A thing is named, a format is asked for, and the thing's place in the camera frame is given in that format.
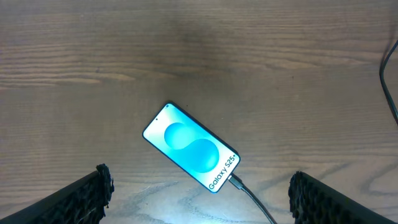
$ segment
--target phone bezel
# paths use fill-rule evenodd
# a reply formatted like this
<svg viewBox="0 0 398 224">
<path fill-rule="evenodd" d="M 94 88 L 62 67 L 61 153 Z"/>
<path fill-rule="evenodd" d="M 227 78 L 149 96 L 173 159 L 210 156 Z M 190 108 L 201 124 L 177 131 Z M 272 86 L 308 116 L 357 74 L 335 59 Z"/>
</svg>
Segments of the phone bezel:
<svg viewBox="0 0 398 224">
<path fill-rule="evenodd" d="M 185 114 L 188 118 L 190 118 L 193 122 L 195 122 L 197 125 L 199 125 L 201 128 L 203 128 L 205 131 L 207 131 L 209 134 L 211 134 L 215 139 L 217 139 L 219 142 L 221 142 L 225 147 L 227 147 L 229 150 L 231 150 L 233 153 L 235 153 L 238 157 L 239 157 L 239 161 L 236 164 L 236 166 L 233 168 L 233 170 L 231 171 L 231 174 L 235 171 L 235 169 L 237 168 L 237 166 L 239 165 L 239 163 L 241 162 L 241 156 L 239 155 L 239 153 L 237 152 L 237 150 L 235 150 L 234 148 L 232 148 L 229 144 L 227 144 L 226 142 L 224 142 L 222 139 L 220 139 L 215 133 L 213 133 L 212 131 L 210 131 L 208 128 L 206 128 L 206 126 L 204 126 L 201 122 L 199 122 L 197 119 L 195 119 L 193 116 L 191 116 L 188 112 L 186 112 L 184 109 L 182 109 L 179 105 L 177 105 L 176 103 L 174 103 L 173 101 L 167 101 L 163 107 L 161 107 L 161 109 L 159 110 L 158 113 L 156 113 L 156 115 L 154 116 L 154 118 L 151 119 L 151 121 L 149 122 L 149 124 L 144 128 L 143 132 L 142 132 L 142 137 L 149 142 L 149 144 L 151 144 L 152 146 L 154 146 L 159 152 L 161 152 L 164 156 L 166 156 L 168 159 L 170 159 L 170 161 L 172 161 L 175 165 L 177 165 L 179 168 L 181 168 L 182 170 L 184 170 L 184 172 L 186 172 L 189 176 L 191 176 L 194 180 L 196 180 L 199 184 L 201 184 L 202 186 L 204 186 L 208 191 L 210 191 L 212 194 L 216 194 L 218 193 L 221 188 L 224 186 L 225 182 L 227 182 L 228 178 L 221 184 L 221 187 L 219 187 L 219 189 L 216 192 L 212 192 L 207 186 L 205 186 L 203 183 L 201 183 L 199 180 L 197 180 L 196 178 L 194 178 L 194 176 L 192 176 L 189 172 L 187 172 L 184 168 L 182 168 L 180 165 L 178 165 L 176 162 L 174 162 L 168 155 L 166 155 L 164 152 L 162 152 L 158 147 L 156 147 L 155 145 L 153 145 L 148 139 L 145 138 L 144 136 L 144 132 L 145 130 L 149 127 L 149 125 L 156 119 L 156 117 L 159 115 L 159 113 L 165 108 L 166 105 L 171 104 L 173 106 L 175 106 L 178 110 L 180 110 L 183 114 Z"/>
</svg>

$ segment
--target wood grain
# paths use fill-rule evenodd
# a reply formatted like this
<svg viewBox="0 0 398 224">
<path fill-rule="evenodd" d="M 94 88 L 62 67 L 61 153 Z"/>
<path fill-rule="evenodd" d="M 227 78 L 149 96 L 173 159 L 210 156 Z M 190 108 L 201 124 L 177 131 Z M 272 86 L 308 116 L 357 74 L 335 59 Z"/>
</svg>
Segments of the wood grain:
<svg viewBox="0 0 398 224">
<path fill-rule="evenodd" d="M 379 83 L 396 1 L 0 1 L 0 218 L 106 163 L 101 223 L 267 223 L 141 138 L 174 100 L 238 150 L 279 223 L 302 170 L 398 222 L 398 127 Z M 398 56 L 385 74 L 398 99 Z"/>
</svg>

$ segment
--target black cable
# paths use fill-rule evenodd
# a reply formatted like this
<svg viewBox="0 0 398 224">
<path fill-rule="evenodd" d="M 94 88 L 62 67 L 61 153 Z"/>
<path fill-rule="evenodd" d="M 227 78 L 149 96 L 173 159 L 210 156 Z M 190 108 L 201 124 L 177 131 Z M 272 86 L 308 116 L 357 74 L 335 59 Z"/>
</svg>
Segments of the black cable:
<svg viewBox="0 0 398 224">
<path fill-rule="evenodd" d="M 380 64 L 380 70 L 379 70 L 379 75 L 380 75 L 381 86 L 383 87 L 383 91 L 384 91 L 384 94 L 385 94 L 385 96 L 386 96 L 388 105 L 390 106 L 392 115 L 393 115 L 393 117 L 394 117 L 394 119 L 395 119 L 395 121 L 396 121 L 396 123 L 397 123 L 397 125 L 398 125 L 398 111 L 397 111 L 396 105 L 394 104 L 394 100 L 392 100 L 392 97 L 391 97 L 391 95 L 390 95 L 390 92 L 388 91 L 387 85 L 386 85 L 386 83 L 385 83 L 385 81 L 384 81 L 384 69 L 386 68 L 387 62 L 388 62 L 388 60 L 390 59 L 391 54 L 394 52 L 394 50 L 397 48 L 397 46 L 398 46 L 398 40 L 397 40 L 397 42 L 394 44 L 394 46 L 392 46 L 390 52 L 387 54 L 386 59 L 384 59 L 384 60 L 381 62 L 381 64 Z"/>
<path fill-rule="evenodd" d="M 235 174 L 231 174 L 229 181 L 239 190 L 243 190 L 250 198 L 253 199 L 254 203 L 260 208 L 260 210 L 266 215 L 271 224 L 277 224 L 271 214 L 268 212 L 266 207 L 260 202 L 260 200 L 251 192 L 242 182 L 242 180 Z"/>
</svg>

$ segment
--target phone screen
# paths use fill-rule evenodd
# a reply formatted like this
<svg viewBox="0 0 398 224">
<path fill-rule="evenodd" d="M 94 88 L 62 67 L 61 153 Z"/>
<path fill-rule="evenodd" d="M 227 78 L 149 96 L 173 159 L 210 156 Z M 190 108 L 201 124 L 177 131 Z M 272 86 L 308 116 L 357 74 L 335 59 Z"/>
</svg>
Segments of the phone screen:
<svg viewBox="0 0 398 224">
<path fill-rule="evenodd" d="M 234 149 L 173 103 L 161 109 L 142 136 L 213 193 L 240 162 Z"/>
</svg>

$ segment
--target power cord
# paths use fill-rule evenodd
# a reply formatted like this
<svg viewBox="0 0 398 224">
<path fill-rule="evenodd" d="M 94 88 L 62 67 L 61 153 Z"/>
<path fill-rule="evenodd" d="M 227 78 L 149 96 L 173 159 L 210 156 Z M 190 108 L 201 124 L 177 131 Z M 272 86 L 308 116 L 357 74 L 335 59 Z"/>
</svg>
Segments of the power cord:
<svg viewBox="0 0 398 224">
<path fill-rule="evenodd" d="M 238 189 L 238 190 L 243 190 L 249 197 L 251 197 L 256 203 L 256 205 L 260 208 L 260 210 L 266 215 L 268 218 L 269 222 L 271 224 L 277 224 L 274 218 L 271 216 L 271 214 L 268 212 L 266 207 L 260 202 L 260 200 L 251 192 L 242 182 L 242 180 L 237 177 L 235 174 L 231 174 L 228 177 L 229 181 Z"/>
<path fill-rule="evenodd" d="M 390 56 L 392 55 L 392 53 L 394 52 L 394 50 L 397 48 L 398 46 L 398 40 L 397 42 L 394 44 L 394 46 L 392 46 L 390 52 L 387 54 L 386 59 L 384 59 L 381 64 L 380 64 L 380 70 L 379 70 L 379 75 L 380 75 L 380 82 L 381 82 L 381 86 L 383 87 L 383 91 L 384 94 L 386 96 L 388 105 L 390 106 L 391 109 L 391 113 L 394 117 L 394 119 L 396 120 L 396 123 L 398 125 L 398 111 L 396 108 L 396 105 L 394 104 L 394 100 L 392 100 L 392 97 L 390 95 L 390 92 L 388 91 L 387 85 L 384 81 L 384 69 L 386 68 L 387 62 L 390 59 Z"/>
</svg>

